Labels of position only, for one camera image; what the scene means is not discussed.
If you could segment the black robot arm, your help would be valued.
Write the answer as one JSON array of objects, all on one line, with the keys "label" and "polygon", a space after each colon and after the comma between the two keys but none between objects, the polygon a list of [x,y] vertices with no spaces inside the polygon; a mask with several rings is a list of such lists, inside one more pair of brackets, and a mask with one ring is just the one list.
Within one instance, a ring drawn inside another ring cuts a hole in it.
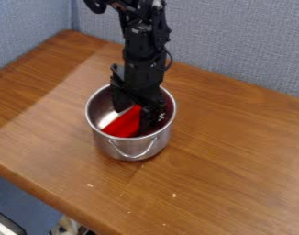
[{"label": "black robot arm", "polygon": [[110,135],[131,138],[148,132],[166,115],[160,92],[164,72],[172,66],[166,48],[171,28],[164,0],[83,0],[96,14],[111,7],[119,14],[126,45],[124,63],[111,67],[112,107],[122,114],[106,128]]}]

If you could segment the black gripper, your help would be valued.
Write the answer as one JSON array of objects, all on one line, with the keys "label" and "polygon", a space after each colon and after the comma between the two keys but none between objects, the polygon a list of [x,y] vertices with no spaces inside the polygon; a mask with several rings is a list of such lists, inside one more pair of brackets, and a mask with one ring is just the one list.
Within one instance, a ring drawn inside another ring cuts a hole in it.
[{"label": "black gripper", "polygon": [[139,133],[160,129],[167,115],[167,103],[160,92],[167,55],[136,58],[124,55],[124,65],[112,65],[111,89],[114,110],[120,113],[132,104],[142,106]]}]

